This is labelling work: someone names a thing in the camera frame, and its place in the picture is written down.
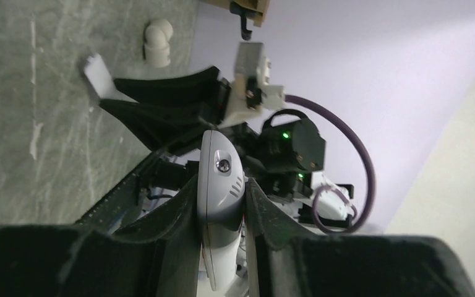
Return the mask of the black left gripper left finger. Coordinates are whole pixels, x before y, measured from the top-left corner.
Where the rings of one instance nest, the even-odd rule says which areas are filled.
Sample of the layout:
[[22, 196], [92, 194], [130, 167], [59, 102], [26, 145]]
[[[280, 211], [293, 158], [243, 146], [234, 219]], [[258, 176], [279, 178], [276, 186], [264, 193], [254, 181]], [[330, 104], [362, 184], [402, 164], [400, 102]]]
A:
[[197, 178], [107, 234], [77, 225], [0, 226], [0, 296], [195, 296]]

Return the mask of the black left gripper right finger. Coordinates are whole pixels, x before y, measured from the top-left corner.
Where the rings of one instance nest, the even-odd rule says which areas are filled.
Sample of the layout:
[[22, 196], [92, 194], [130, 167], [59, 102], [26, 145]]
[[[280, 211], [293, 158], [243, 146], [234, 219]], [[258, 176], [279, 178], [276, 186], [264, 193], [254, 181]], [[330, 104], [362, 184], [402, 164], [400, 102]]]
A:
[[475, 296], [458, 256], [424, 236], [318, 235], [246, 182], [251, 296]]

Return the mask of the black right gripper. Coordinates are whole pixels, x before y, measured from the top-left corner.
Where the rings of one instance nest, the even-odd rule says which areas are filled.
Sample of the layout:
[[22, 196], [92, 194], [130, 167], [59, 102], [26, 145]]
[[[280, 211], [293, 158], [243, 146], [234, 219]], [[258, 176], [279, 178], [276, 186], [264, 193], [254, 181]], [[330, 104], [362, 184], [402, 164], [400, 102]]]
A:
[[115, 78], [114, 86], [136, 102], [104, 99], [100, 107], [118, 119], [148, 149], [187, 154], [200, 148], [205, 131], [218, 131], [234, 143], [254, 139], [248, 120], [262, 115], [262, 88], [257, 79], [219, 81], [208, 105], [158, 106], [172, 99], [194, 100], [208, 95], [218, 83], [219, 68], [168, 79]]

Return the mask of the white battery compartment cover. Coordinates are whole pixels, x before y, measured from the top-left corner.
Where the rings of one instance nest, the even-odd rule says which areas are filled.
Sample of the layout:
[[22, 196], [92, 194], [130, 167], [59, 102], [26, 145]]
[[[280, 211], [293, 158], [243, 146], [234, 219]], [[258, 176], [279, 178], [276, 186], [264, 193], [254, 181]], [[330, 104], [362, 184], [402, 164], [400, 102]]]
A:
[[99, 98], [116, 98], [117, 89], [100, 54], [96, 53], [86, 58], [83, 72]]

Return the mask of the white remote control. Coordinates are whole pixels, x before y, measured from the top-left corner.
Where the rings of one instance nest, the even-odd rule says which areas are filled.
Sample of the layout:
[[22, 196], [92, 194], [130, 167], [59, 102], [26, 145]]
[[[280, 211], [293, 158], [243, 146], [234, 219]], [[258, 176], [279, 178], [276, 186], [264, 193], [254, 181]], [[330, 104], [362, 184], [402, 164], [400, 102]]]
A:
[[236, 273], [244, 190], [244, 171], [236, 148], [221, 132], [205, 131], [197, 182], [197, 220], [213, 291], [225, 291]]

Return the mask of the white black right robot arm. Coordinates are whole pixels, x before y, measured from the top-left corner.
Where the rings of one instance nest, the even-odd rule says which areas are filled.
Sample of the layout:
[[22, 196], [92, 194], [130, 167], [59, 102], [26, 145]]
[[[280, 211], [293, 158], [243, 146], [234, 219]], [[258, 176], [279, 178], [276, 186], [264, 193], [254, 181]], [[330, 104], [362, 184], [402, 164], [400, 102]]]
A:
[[231, 88], [216, 67], [162, 80], [114, 79], [128, 100], [105, 98], [100, 107], [118, 119], [153, 152], [181, 157], [201, 147], [203, 133], [220, 131], [235, 146], [244, 172], [267, 195], [282, 202], [310, 194], [310, 174], [324, 166], [326, 142], [301, 111], [282, 109], [296, 120], [273, 125], [271, 119], [254, 132], [245, 122], [223, 125]]

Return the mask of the white pipe elbow fitting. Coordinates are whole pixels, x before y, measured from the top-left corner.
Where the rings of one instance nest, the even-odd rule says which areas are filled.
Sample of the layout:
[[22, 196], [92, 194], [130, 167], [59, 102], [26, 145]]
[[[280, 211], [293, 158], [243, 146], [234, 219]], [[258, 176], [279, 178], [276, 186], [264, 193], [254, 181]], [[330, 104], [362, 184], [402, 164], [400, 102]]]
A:
[[173, 26], [166, 19], [153, 19], [144, 31], [143, 53], [146, 62], [152, 67], [167, 67], [170, 62], [170, 39]]

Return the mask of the tan plastic toolbox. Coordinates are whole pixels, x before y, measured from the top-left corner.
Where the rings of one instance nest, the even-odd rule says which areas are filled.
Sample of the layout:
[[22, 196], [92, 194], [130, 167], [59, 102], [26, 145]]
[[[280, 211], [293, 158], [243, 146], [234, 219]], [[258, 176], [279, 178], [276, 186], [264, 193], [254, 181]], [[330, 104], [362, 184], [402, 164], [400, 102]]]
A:
[[247, 28], [248, 20], [251, 20], [255, 27], [261, 27], [270, 7], [270, 0], [204, 0], [203, 2], [238, 15], [241, 38], [244, 41], [250, 41], [252, 38], [252, 30]]

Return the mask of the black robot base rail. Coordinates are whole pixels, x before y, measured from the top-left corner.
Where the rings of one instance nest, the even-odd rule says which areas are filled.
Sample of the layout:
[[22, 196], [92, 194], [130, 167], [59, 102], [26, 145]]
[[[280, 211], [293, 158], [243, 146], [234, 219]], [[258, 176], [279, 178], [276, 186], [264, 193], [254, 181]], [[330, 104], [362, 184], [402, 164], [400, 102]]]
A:
[[142, 194], [148, 193], [152, 175], [164, 154], [163, 150], [158, 150], [145, 157], [86, 211], [75, 225], [109, 231], [129, 210], [139, 205]]

